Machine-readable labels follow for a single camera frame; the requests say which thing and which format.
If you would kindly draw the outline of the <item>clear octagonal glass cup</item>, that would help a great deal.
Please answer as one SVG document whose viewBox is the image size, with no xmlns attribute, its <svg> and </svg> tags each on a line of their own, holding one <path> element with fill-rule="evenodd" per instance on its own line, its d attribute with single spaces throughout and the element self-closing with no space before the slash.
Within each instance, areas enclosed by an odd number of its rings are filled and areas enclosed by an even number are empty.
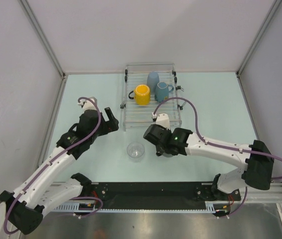
<svg viewBox="0 0 282 239">
<path fill-rule="evenodd" d="M 139 142 L 131 142 L 127 146 L 127 154 L 132 162 L 140 162 L 144 158 L 145 148 Z"/>
</svg>

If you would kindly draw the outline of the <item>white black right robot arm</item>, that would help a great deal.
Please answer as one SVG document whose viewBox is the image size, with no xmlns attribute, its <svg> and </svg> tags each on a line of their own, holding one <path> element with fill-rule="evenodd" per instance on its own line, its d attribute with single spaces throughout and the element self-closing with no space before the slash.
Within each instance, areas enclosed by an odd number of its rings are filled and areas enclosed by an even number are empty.
<svg viewBox="0 0 282 239">
<path fill-rule="evenodd" d="M 270 189 L 274 158 L 262 141 L 254 140 L 253 144 L 241 144 L 239 148 L 230 143 L 217 147 L 210 139 L 200 138 L 188 129 L 170 130 L 158 124 L 150 125 L 143 138 L 156 147 L 157 156 L 203 156 L 235 166 L 234 170 L 214 177 L 211 193 L 216 200 L 248 186 Z"/>
</svg>

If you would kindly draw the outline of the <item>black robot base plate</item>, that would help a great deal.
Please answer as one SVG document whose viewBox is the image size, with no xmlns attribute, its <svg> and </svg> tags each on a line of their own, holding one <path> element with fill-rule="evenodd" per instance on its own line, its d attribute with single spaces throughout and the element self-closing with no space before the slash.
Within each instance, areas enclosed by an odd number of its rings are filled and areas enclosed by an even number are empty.
<svg viewBox="0 0 282 239">
<path fill-rule="evenodd" d="M 238 189 L 228 195 L 209 182 L 86 183 L 79 196 L 97 196 L 109 210 L 200 210 L 206 201 L 241 200 Z"/>
</svg>

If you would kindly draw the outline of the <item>yellow ceramic mug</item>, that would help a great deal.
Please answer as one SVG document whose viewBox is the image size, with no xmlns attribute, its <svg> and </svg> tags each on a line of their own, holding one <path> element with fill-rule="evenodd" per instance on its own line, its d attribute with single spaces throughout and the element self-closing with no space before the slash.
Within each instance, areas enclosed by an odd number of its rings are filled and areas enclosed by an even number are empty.
<svg viewBox="0 0 282 239">
<path fill-rule="evenodd" d="M 134 90 L 132 90 L 128 94 L 128 98 L 130 100 L 134 100 L 139 106 L 146 106 L 150 103 L 150 88 L 147 85 L 140 84 L 136 86 Z"/>
</svg>

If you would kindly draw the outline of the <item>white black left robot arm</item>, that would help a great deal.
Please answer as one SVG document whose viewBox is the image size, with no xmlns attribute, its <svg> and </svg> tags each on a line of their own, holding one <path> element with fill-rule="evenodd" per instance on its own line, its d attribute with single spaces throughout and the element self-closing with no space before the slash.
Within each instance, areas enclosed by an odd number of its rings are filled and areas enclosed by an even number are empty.
<svg viewBox="0 0 282 239">
<path fill-rule="evenodd" d="M 72 199 L 89 200 L 89 206 L 99 211 L 103 202 L 92 190 L 91 180 L 81 173 L 53 190 L 48 188 L 54 179 L 86 152 L 99 136 L 119 129 L 119 121 L 110 108 L 108 119 L 94 105 L 83 107 L 79 122 L 73 124 L 57 141 L 50 156 L 13 192 L 3 191 L 0 204 L 5 204 L 3 230 L 7 235 L 33 232 L 51 211 Z"/>
</svg>

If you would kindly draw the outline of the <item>grey ceramic mug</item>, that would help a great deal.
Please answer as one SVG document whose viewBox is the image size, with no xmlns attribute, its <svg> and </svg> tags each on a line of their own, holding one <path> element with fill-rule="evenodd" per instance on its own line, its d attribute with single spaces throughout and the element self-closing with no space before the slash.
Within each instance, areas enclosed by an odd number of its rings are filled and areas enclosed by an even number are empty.
<svg viewBox="0 0 282 239">
<path fill-rule="evenodd" d="M 168 154 L 168 153 L 163 153 L 163 155 L 162 155 L 162 156 L 164 156 L 164 157 L 166 157 L 166 158 L 171 158 L 171 157 L 173 157 L 173 155 Z"/>
</svg>

